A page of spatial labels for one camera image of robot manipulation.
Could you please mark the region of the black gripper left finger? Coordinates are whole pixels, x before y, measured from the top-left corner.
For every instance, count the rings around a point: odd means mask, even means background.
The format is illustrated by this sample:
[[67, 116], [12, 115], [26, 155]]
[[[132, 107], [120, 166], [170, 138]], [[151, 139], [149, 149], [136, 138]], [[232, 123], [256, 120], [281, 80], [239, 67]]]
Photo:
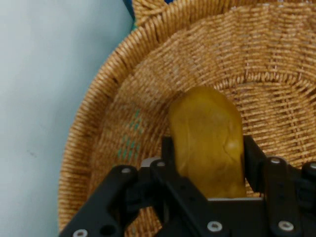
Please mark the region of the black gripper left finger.
[[162, 158], [139, 170], [114, 167], [60, 236], [122, 237], [142, 208], [153, 207], [162, 225], [157, 237], [206, 237], [205, 218], [194, 204], [206, 199], [176, 173], [173, 141], [164, 137]]

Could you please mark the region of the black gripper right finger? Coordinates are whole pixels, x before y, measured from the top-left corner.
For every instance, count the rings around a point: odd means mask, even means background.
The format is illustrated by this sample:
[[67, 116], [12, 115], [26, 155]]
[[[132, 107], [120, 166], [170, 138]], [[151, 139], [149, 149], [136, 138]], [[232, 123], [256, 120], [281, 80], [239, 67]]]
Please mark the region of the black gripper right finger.
[[316, 173], [308, 162], [300, 170], [285, 159], [268, 157], [251, 136], [244, 136], [245, 177], [264, 196], [269, 237], [316, 235]]

